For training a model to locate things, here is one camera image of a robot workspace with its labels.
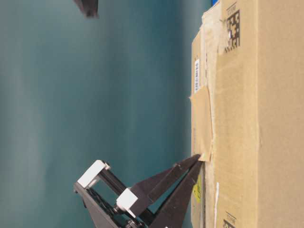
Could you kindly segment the black gripper white mounts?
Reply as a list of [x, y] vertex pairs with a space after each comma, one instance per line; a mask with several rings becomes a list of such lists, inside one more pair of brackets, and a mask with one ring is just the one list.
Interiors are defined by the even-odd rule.
[[[74, 183], [74, 192], [81, 196], [96, 228], [181, 228], [201, 169], [199, 158], [199, 154], [193, 155], [129, 188], [110, 171], [108, 163], [96, 160]], [[186, 171], [155, 216], [148, 207]], [[93, 188], [100, 180], [118, 195], [114, 205]]]

